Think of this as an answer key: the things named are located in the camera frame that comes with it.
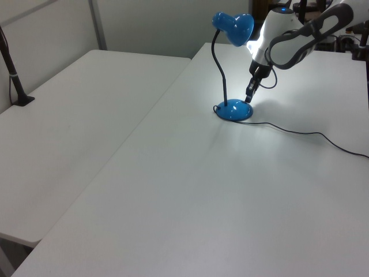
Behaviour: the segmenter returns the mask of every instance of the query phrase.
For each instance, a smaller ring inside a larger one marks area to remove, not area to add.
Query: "lamp base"
[[[230,121],[245,120],[253,115],[251,105],[239,99],[228,100],[227,106],[221,102],[214,111],[220,118]]]

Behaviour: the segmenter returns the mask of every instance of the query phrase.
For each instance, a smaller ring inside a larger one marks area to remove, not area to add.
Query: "black cable holder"
[[[369,46],[367,46],[368,37],[369,37],[369,20],[365,21],[360,44],[357,47],[355,47],[352,53],[352,59],[354,61],[369,62]]]
[[[18,94],[18,100],[15,101],[13,105],[24,107],[28,103],[32,102],[35,98],[25,94],[23,90],[18,73],[16,71],[16,68],[14,67],[14,63],[10,56],[9,46],[7,45],[5,34],[1,26],[0,26],[0,51],[1,51],[2,57],[4,58],[7,70],[9,71],[9,77],[13,81],[14,87]]]

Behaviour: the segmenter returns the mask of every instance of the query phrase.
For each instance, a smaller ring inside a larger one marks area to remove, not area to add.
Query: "white wall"
[[[216,12],[248,13],[252,0],[95,0],[107,49],[192,58],[215,33]],[[224,34],[219,42],[227,42]]]
[[[12,20],[28,11],[32,11],[41,5],[45,5],[50,0],[0,0],[0,24],[6,25],[8,20]]]
[[[2,6],[14,0],[1,0]],[[24,2],[24,12],[29,1]],[[8,18],[0,18],[3,23]],[[5,25],[3,31],[24,91],[28,94],[89,50],[98,49],[88,0],[57,0]],[[9,104],[9,75],[0,58],[0,113]],[[16,99],[12,86],[13,100]]]

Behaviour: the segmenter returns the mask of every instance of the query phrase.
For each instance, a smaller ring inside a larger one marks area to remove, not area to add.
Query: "blue desk lamp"
[[[214,45],[220,31],[223,31],[226,34],[229,42],[231,42],[234,46],[239,47],[244,45],[253,32],[254,19],[249,14],[238,14],[232,17],[225,13],[219,12],[213,17],[213,26],[217,29],[217,31],[212,41],[212,54],[214,61],[223,77],[224,95],[224,102],[214,106],[214,112],[220,118],[230,121],[248,119],[253,114],[253,108],[250,106],[250,104],[239,99],[227,100],[227,85],[225,75],[215,56]]]

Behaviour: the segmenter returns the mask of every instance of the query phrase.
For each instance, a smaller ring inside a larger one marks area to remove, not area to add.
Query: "white table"
[[[189,59],[91,51],[0,115],[0,238],[35,246]]]
[[[246,48],[216,53],[229,98],[243,99]],[[315,52],[277,74],[251,121],[369,154],[365,63]],[[369,160],[222,121],[222,95],[206,44],[14,277],[366,277]]]

